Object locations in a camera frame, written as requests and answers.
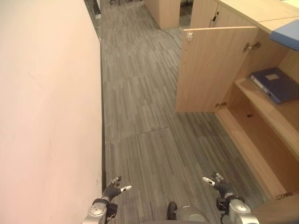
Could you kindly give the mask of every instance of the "open cabinet door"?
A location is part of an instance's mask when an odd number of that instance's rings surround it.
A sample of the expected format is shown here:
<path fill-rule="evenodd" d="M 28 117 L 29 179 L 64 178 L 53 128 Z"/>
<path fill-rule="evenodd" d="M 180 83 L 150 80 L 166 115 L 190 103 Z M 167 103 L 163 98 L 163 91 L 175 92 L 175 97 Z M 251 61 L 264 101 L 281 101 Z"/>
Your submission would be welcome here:
<path fill-rule="evenodd" d="M 215 112 L 257 32 L 257 27 L 184 29 L 176 112 Z"/>

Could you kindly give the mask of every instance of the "white wall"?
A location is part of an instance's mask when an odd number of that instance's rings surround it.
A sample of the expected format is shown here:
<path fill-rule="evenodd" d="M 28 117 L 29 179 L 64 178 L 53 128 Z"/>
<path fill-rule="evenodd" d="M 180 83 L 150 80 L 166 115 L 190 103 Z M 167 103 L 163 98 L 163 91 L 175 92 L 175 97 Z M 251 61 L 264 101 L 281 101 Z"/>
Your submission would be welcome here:
<path fill-rule="evenodd" d="M 101 192 L 101 135 L 84 1 L 1 1 L 0 223 L 80 223 Z"/>

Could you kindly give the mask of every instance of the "light wood furniture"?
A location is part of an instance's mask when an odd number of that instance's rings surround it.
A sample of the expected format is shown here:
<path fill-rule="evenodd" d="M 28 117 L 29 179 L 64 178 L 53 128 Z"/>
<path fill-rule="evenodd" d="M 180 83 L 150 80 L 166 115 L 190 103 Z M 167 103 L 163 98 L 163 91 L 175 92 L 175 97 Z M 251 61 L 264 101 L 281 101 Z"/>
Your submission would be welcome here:
<path fill-rule="evenodd" d="M 190 42 L 187 41 L 189 32 L 193 33 Z M 177 112 L 216 112 L 223 92 L 231 86 L 240 68 L 231 61 L 242 64 L 246 53 L 240 49 L 254 39 L 257 32 L 257 27 L 184 30 Z M 199 76 L 198 71 L 209 75 Z M 225 79 L 220 78 L 221 73 L 227 74 Z"/>
<path fill-rule="evenodd" d="M 144 0 L 144 4 L 161 29 L 179 25 L 180 0 Z"/>
<path fill-rule="evenodd" d="M 192 17 L 200 28 L 184 30 L 176 111 L 215 112 L 269 198 L 298 193 L 299 100 L 276 105 L 248 76 L 279 67 L 299 82 L 299 52 L 269 39 L 299 9 L 278 0 L 203 0 Z"/>
<path fill-rule="evenodd" d="M 211 27 L 218 3 L 213 0 L 195 0 L 192 6 L 190 28 Z"/>
<path fill-rule="evenodd" d="M 270 200 L 253 210 L 252 214 L 261 224 L 282 224 L 297 221 L 298 211 L 299 195 L 296 194 L 283 200 Z"/>
<path fill-rule="evenodd" d="M 228 16 L 223 15 L 225 8 L 231 12 Z M 210 27 L 204 24 L 210 24 L 216 12 L 218 27 L 254 25 L 267 33 L 299 18 L 299 8 L 280 0 L 200 0 L 194 2 L 190 28 Z"/>

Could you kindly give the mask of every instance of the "wooden shelf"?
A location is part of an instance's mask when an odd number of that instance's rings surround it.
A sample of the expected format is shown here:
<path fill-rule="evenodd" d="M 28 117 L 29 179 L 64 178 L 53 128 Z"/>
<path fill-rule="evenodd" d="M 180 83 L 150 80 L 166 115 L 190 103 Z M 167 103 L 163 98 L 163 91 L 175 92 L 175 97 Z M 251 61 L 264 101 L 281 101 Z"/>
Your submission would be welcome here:
<path fill-rule="evenodd" d="M 224 108 L 218 110 L 216 116 L 238 148 L 267 197 L 276 197 L 286 192 L 258 147 L 239 124 L 239 121 L 236 120 L 232 112 L 228 108 Z"/>
<path fill-rule="evenodd" d="M 235 84 L 298 160 L 299 100 L 277 105 L 249 78 L 235 80 Z"/>

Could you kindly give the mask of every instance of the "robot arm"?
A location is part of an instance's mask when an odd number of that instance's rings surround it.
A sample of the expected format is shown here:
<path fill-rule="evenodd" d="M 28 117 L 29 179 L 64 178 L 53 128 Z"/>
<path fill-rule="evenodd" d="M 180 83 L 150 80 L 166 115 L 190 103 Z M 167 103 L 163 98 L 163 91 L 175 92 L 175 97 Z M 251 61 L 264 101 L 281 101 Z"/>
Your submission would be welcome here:
<path fill-rule="evenodd" d="M 117 188 L 120 181 L 121 176 L 114 178 L 105 188 L 102 197 L 93 201 L 82 224 L 107 224 L 111 218 L 115 217 L 117 205 L 110 203 L 111 200 L 122 192 L 132 189 L 132 186 Z"/>
<path fill-rule="evenodd" d="M 251 215 L 251 209 L 245 203 L 244 199 L 235 195 L 230 185 L 224 181 L 219 173 L 213 174 L 213 180 L 207 177 L 203 177 L 202 179 L 220 194 L 216 205 L 218 210 L 224 211 L 221 216 L 221 223 L 223 223 L 223 217 L 228 215 L 233 224 L 259 224 L 257 218 Z"/>

